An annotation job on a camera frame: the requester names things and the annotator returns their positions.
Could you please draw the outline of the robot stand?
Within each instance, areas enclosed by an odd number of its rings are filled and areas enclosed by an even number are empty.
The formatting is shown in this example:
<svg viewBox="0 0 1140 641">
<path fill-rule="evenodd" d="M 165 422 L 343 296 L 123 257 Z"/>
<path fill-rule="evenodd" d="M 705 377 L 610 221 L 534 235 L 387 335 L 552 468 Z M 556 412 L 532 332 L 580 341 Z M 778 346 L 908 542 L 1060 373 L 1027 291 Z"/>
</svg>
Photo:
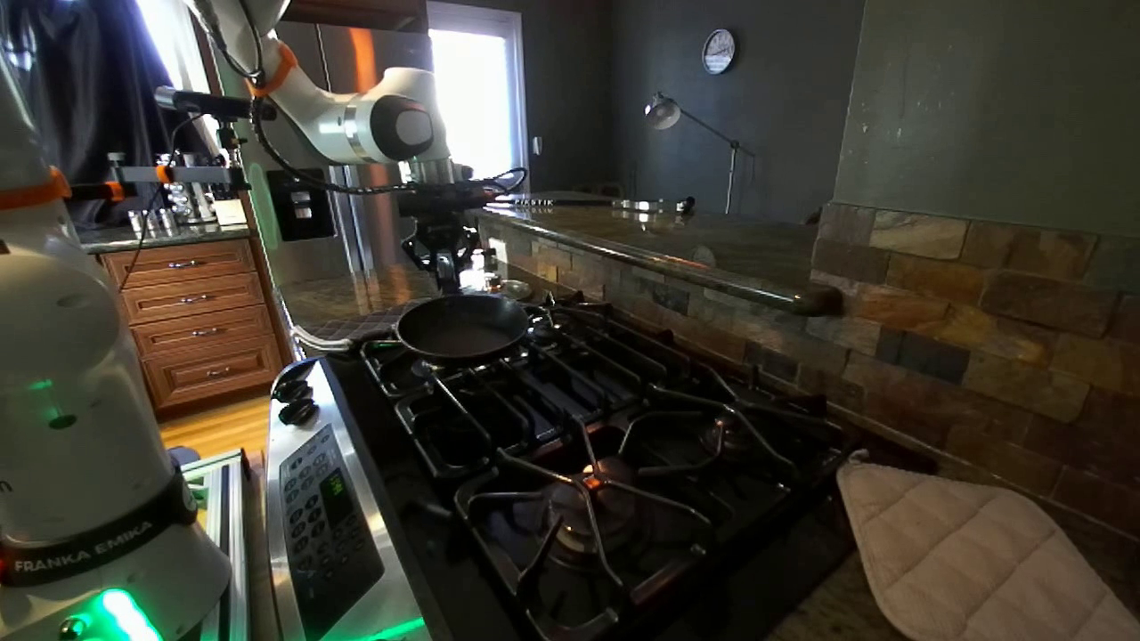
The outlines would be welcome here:
<svg viewBox="0 0 1140 641">
<path fill-rule="evenodd" d="M 251 469 L 245 451 L 189 459 L 176 448 L 176 466 L 192 488 L 199 508 L 199 526 L 231 563 L 231 581 L 215 608 L 179 641 L 253 641 L 253 615 L 249 587 L 249 518 Z"/>
</svg>

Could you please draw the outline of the wooden drawer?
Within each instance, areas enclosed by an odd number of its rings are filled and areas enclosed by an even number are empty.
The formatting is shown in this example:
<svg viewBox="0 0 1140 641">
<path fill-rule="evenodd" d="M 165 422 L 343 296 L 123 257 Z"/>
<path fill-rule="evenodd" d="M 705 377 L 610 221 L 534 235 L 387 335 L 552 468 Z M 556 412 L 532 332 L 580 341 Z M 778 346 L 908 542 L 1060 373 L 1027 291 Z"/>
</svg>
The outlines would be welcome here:
<svg viewBox="0 0 1140 641">
<path fill-rule="evenodd" d="M 280 349 L 271 336 L 156 354 L 142 360 L 155 409 L 173 409 L 254 386 L 264 388 L 280 368 Z"/>
<path fill-rule="evenodd" d="M 264 297 L 255 271 L 125 289 L 119 295 L 119 310 L 125 315 L 127 324 L 130 325 L 176 320 L 203 313 L 221 313 L 263 303 Z"/>
<path fill-rule="evenodd" d="M 246 339 L 272 336 L 272 320 L 264 305 L 199 313 L 171 320 L 150 320 L 131 326 L 142 358 L 186 352 L 207 346 L 233 344 Z"/>
<path fill-rule="evenodd" d="M 212 279 L 256 270 L 249 240 L 103 253 L 99 263 L 109 271 L 119 289 L 157 287 L 178 281 Z"/>
</svg>

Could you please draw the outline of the black frying pan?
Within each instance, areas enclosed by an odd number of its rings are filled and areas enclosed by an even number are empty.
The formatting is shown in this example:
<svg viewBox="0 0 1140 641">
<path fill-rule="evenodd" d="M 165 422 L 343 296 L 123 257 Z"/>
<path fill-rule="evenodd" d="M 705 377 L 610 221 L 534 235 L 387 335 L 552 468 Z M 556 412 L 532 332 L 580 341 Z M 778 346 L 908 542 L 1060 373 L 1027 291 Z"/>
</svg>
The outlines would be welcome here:
<svg viewBox="0 0 1140 641">
<path fill-rule="evenodd" d="M 522 305 L 508 297 L 432 297 L 410 305 L 394 323 L 353 328 L 345 336 L 321 339 L 294 326 L 290 334 L 318 352 L 352 352 L 365 344 L 404 346 L 421 362 L 440 368 L 497 360 L 528 336 L 534 318 L 549 313 L 538 305 Z"/>
</svg>

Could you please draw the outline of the dark curtain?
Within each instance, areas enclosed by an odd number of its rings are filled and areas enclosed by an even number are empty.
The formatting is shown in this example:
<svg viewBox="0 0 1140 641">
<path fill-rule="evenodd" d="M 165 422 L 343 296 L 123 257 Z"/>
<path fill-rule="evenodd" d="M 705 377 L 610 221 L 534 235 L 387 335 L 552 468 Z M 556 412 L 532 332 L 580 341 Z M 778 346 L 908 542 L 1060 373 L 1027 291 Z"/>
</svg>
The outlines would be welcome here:
<svg viewBox="0 0 1140 641">
<path fill-rule="evenodd" d="M 155 102 L 171 78 L 137 0 L 0 0 L 0 52 L 44 157 L 72 185 L 109 182 L 111 153 L 150 167 L 168 151 L 207 151 L 186 115 Z"/>
</svg>

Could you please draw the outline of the steel refrigerator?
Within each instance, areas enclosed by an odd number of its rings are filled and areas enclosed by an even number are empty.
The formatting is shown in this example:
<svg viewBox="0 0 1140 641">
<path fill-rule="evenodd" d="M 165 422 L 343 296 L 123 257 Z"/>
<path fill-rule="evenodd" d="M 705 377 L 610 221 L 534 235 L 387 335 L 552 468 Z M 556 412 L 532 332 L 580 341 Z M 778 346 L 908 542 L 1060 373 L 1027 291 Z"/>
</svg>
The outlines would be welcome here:
<svg viewBox="0 0 1140 641">
<path fill-rule="evenodd" d="M 314 83 L 331 94 L 370 90 L 386 68 L 432 68 L 430 36 L 423 33 L 284 21 L 276 34 Z M 394 198 L 334 194 L 329 206 L 349 271 L 406 260 L 400 242 L 412 235 L 412 220 L 396 212 Z"/>
</svg>

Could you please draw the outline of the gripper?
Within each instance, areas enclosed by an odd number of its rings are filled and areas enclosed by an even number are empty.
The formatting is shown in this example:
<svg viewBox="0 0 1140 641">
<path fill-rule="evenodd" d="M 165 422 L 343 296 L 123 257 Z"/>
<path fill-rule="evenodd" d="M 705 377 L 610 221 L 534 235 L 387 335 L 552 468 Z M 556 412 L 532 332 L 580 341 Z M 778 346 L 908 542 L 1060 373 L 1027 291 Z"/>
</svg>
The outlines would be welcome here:
<svg viewBox="0 0 1140 641">
<path fill-rule="evenodd" d="M 481 248 L 474 219 L 469 214 L 427 214 L 415 216 L 414 222 L 412 237 L 402 240 L 404 255 L 420 271 L 430 273 L 441 295 L 458 295 L 461 274 L 469 271 Z M 451 250 L 435 250 L 435 245 Z"/>
</svg>

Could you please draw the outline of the window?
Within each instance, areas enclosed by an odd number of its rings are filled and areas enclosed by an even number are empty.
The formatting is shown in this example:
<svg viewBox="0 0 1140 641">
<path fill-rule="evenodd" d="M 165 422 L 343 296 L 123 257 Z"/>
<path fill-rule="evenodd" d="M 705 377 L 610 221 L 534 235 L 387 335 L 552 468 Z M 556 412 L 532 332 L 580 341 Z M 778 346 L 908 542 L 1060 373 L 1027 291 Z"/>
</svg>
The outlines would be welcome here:
<svg viewBox="0 0 1140 641">
<path fill-rule="evenodd" d="M 492 177 L 528 167 L 521 13 L 427 3 L 433 74 L 453 161 Z"/>
</svg>

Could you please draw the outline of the round wall clock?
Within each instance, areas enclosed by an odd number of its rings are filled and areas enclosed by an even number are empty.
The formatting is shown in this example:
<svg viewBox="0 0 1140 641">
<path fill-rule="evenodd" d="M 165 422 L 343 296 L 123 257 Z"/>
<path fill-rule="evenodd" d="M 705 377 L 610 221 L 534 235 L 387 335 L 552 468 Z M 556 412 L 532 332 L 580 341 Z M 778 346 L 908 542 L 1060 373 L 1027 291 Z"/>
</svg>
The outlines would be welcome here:
<svg viewBox="0 0 1140 641">
<path fill-rule="evenodd" d="M 736 60 L 736 36 L 728 29 L 714 29 L 705 39 L 701 62 L 705 73 L 720 76 Z"/>
</svg>

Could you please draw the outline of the gas stove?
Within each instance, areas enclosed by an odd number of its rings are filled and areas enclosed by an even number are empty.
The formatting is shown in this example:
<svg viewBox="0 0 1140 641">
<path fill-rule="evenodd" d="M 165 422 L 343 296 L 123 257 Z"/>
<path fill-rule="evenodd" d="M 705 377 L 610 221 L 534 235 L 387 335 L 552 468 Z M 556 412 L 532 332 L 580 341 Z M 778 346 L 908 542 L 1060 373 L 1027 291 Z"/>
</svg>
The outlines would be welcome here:
<svg viewBox="0 0 1140 641">
<path fill-rule="evenodd" d="M 293 362 L 319 405 L 272 400 L 267 543 L 280 641 L 756 641 L 850 555 L 834 474 L 858 443 L 821 396 L 714 368 L 609 305 L 547 297 L 497 360 L 404 346 Z M 754 461 L 709 454 L 728 413 Z M 640 534 L 557 547 L 542 490 L 614 456 Z"/>
</svg>

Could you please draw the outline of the white quilted pot holder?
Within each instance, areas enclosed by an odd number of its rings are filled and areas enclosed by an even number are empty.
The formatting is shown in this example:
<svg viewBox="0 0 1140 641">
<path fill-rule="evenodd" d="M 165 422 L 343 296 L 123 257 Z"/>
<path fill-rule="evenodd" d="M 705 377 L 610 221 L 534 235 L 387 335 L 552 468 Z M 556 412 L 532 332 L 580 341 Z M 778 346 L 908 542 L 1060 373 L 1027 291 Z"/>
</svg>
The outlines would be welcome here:
<svg viewBox="0 0 1140 641">
<path fill-rule="evenodd" d="M 1018 492 L 854 459 L 837 486 L 868 587 L 909 641 L 1140 641 L 1140 620 Z"/>
</svg>

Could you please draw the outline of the stove burner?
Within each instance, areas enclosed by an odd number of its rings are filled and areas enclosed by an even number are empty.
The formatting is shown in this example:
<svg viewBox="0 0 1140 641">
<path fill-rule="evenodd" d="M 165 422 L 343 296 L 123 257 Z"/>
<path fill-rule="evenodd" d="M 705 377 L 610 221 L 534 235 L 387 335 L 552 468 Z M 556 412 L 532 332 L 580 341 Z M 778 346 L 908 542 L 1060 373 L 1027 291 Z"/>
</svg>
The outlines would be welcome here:
<svg viewBox="0 0 1140 641">
<path fill-rule="evenodd" d="M 718 455 L 726 461 L 754 461 L 757 455 L 757 441 L 746 427 L 740 425 L 736 417 L 723 413 L 712 419 L 708 425 L 699 430 L 699 441 L 709 454 Z"/>
<path fill-rule="evenodd" d="M 581 482 L 586 492 L 575 490 L 565 482 L 551 482 L 542 490 L 547 524 L 561 521 L 555 535 L 557 547 L 570 555 L 596 555 L 598 547 L 610 552 L 632 543 L 640 534 L 638 500 L 632 492 L 617 490 L 605 482 L 609 479 L 632 484 L 632 466 L 606 456 L 598 460 L 597 466 L 583 466 L 571 478 Z"/>
</svg>

